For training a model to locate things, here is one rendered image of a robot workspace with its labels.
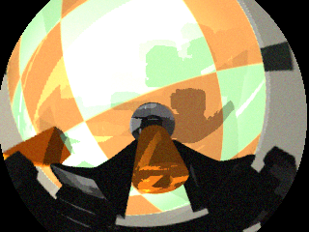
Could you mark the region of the orange cylinder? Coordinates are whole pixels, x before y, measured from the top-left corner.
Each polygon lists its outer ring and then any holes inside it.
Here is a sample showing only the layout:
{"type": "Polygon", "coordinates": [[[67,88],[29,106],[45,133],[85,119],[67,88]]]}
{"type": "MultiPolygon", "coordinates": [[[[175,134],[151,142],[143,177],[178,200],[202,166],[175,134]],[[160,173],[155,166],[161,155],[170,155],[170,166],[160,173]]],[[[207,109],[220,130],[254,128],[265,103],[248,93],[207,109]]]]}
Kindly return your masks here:
{"type": "Polygon", "coordinates": [[[189,171],[169,132],[158,125],[140,131],[132,184],[140,192],[170,192],[184,185],[189,171]]]}

